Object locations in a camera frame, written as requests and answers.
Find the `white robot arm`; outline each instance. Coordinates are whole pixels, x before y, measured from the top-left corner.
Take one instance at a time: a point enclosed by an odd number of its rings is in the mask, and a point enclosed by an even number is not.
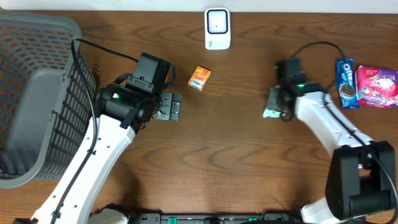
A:
[[[326,197],[304,206],[302,220],[334,224],[396,208],[394,148],[363,134],[336,108],[319,83],[307,83],[298,58],[279,62],[278,78],[280,86],[272,89],[264,115],[278,114],[289,121],[294,114],[332,157]],[[370,175],[360,177],[361,168],[370,170]]]
[[[109,116],[101,115],[97,120],[98,139],[95,146],[95,155],[90,157],[72,185],[56,223],[87,223],[94,201],[114,163],[136,135],[131,127],[121,128],[120,121]],[[61,181],[45,203],[34,213],[32,219],[36,220],[37,223],[51,223],[52,213],[77,168],[85,158],[92,137],[93,122],[91,121],[85,138]],[[128,221],[127,217],[122,215],[113,219],[126,221],[124,223]]]

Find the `pink snack bag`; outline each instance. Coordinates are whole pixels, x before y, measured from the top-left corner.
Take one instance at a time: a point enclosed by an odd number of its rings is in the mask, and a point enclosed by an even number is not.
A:
[[[379,108],[398,105],[398,72],[359,66],[355,77],[360,105]]]

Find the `gray plastic basket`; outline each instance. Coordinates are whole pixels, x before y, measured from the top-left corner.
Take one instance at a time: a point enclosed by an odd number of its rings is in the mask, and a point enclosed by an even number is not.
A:
[[[76,22],[0,12],[0,188],[60,179],[91,117],[70,53]],[[93,95],[96,82],[78,49]]]

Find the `orange juice box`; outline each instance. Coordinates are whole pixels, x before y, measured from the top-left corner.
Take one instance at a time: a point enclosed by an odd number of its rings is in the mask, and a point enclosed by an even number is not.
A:
[[[211,71],[201,66],[197,66],[197,69],[194,71],[191,79],[188,81],[188,85],[202,91],[203,87],[205,87],[205,83],[207,79],[210,78]]]

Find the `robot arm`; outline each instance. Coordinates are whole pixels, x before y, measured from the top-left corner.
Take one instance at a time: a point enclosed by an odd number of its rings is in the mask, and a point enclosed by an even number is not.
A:
[[[286,108],[293,111],[315,133],[332,157],[326,197],[301,209],[304,222],[339,223],[347,218],[394,208],[394,148],[388,142],[374,142],[355,128],[319,83],[306,82],[299,59],[281,61],[278,67],[280,86],[274,101],[279,103],[271,106],[277,108],[281,115],[291,114]],[[385,173],[380,163],[386,167]],[[360,177],[361,168],[370,170],[370,175]]]
[[[114,163],[136,135],[131,127],[127,129],[121,128],[120,121],[109,116],[101,115],[97,121],[98,140],[95,147],[95,155],[90,157],[72,185],[56,223],[87,223],[94,201]],[[90,148],[92,137],[93,122],[90,121],[84,140],[67,171],[48,199],[34,213],[33,220],[38,223],[51,222],[52,213],[77,168],[85,158],[87,149]]]
[[[151,119],[178,121],[181,94],[164,92],[173,82],[165,84],[170,67],[175,79],[174,67],[170,63],[143,53],[134,73],[125,77],[126,86],[120,85],[119,80],[99,91],[96,97],[98,138],[93,152],[88,151],[94,125],[90,120],[83,142],[67,171],[50,197],[34,213],[31,223],[80,224],[101,220],[101,223],[115,224],[129,221],[122,213],[115,216],[116,211],[108,220],[110,222],[104,222],[107,217],[95,216],[92,221],[88,217],[114,163],[138,131]]]

